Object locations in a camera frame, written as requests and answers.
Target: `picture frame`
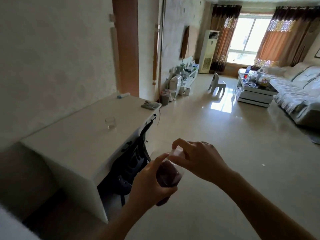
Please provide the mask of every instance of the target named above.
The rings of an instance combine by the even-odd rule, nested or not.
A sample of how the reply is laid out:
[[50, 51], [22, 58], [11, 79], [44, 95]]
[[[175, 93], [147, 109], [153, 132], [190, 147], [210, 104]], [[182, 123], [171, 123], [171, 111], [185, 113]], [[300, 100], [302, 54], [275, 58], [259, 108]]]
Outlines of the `picture frame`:
[[315, 58], [320, 58], [320, 48], [318, 49], [318, 52], [314, 56]]

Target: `brown wooden door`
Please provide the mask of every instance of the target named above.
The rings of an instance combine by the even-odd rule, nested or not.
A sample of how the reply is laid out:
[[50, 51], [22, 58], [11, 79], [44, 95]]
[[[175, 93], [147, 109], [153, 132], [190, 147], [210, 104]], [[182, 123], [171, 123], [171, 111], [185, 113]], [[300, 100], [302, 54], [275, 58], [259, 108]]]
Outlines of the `brown wooden door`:
[[121, 91], [139, 97], [138, 0], [112, 0]]

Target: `coffee table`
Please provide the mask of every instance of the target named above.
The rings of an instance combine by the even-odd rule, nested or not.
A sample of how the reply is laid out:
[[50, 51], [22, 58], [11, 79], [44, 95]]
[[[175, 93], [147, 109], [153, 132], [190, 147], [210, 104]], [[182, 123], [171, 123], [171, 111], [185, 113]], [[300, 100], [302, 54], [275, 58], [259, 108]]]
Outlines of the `coffee table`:
[[278, 91], [271, 85], [264, 87], [252, 82], [246, 83], [243, 76], [244, 74], [239, 74], [238, 84], [235, 88], [237, 101], [268, 108], [273, 96], [277, 95]]

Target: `hand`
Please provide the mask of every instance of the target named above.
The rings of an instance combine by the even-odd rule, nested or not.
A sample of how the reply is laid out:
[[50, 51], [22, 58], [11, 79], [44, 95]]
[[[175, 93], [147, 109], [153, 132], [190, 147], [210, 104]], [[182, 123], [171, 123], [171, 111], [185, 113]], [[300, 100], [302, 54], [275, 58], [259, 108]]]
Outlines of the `hand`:
[[187, 142], [177, 139], [172, 143], [172, 149], [176, 149], [177, 146], [182, 147], [186, 158], [169, 156], [168, 159], [206, 181], [221, 187], [232, 172], [217, 149], [207, 142]]
[[134, 178], [127, 204], [138, 207], [143, 214], [160, 200], [169, 197], [178, 190], [177, 187], [161, 187], [156, 179], [157, 170], [168, 155], [168, 153], [164, 153], [149, 162]]

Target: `curtain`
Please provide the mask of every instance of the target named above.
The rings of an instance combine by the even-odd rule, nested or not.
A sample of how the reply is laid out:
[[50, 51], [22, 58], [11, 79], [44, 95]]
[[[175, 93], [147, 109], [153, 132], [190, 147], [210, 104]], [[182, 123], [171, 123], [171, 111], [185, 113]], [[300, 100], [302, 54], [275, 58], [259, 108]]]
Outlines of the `curtain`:
[[255, 66], [294, 66], [318, 35], [320, 6], [277, 7], [255, 59]]
[[220, 31], [216, 49], [210, 66], [210, 72], [223, 72], [226, 67], [227, 54], [235, 31], [242, 6], [214, 5], [210, 30]]

